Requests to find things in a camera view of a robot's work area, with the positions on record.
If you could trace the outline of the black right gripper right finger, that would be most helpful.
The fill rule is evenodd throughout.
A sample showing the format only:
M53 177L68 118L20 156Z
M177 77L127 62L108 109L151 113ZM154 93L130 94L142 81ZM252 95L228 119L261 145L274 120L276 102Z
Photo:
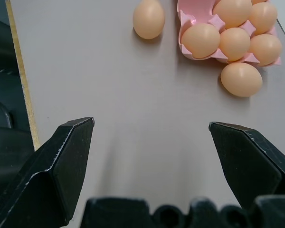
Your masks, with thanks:
M285 195L285 155L257 130L211 122L225 179L240 206L251 208L261 195Z

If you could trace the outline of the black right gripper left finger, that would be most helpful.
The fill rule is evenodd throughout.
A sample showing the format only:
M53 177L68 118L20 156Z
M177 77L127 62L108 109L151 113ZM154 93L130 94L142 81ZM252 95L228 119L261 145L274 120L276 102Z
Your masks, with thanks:
M95 121L60 125L0 195L0 228L60 228L82 190Z

